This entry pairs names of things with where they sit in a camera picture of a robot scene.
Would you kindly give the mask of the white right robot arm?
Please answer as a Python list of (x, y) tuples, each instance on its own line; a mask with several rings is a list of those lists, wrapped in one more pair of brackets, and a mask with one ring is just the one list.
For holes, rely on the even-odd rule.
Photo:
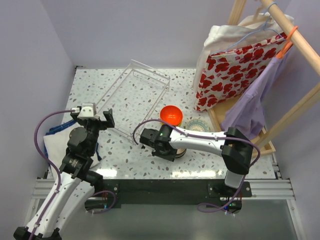
[(224, 140), (215, 140), (219, 134), (211, 132), (210, 139), (195, 139), (177, 131), (173, 142), (185, 147), (186, 153), (174, 161), (152, 156), (149, 146), (138, 144), (109, 128), (98, 138), (101, 157), (96, 172), (104, 179), (177, 180), (224, 179), (227, 167), (221, 155)]

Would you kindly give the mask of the orange bowl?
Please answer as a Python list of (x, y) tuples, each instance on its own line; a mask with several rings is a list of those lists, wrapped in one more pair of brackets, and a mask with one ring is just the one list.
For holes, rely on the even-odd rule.
[(183, 112), (175, 105), (164, 106), (160, 111), (160, 119), (173, 126), (180, 126), (183, 121)]

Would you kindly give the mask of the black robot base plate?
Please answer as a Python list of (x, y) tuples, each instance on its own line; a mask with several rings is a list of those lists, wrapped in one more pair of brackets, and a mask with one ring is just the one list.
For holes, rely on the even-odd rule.
[(236, 193), (223, 179), (105, 179), (101, 193), (84, 203), (87, 211), (122, 205), (225, 205)]

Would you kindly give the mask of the white yellow dotted bowl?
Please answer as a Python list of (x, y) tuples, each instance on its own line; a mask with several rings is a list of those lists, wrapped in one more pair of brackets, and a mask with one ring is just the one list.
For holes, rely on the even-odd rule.
[(202, 119), (191, 119), (186, 123), (185, 129), (197, 132), (210, 132), (208, 123)]

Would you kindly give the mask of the beige flower painted bowl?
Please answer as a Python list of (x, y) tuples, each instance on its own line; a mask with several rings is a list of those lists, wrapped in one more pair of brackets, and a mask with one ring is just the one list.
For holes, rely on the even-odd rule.
[(186, 148), (179, 148), (176, 152), (175, 159), (179, 159), (183, 157), (186, 154), (186, 152), (187, 152)]

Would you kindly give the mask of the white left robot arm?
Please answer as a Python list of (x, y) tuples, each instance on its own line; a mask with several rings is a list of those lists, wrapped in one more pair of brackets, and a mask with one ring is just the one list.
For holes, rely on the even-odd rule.
[(100, 120), (94, 107), (78, 106), (70, 111), (80, 125), (69, 135), (65, 156), (56, 167), (57, 179), (40, 209), (26, 226), (18, 227), (16, 240), (60, 240), (67, 223), (90, 196), (104, 190), (103, 176), (90, 170), (99, 132), (115, 126), (112, 111)]

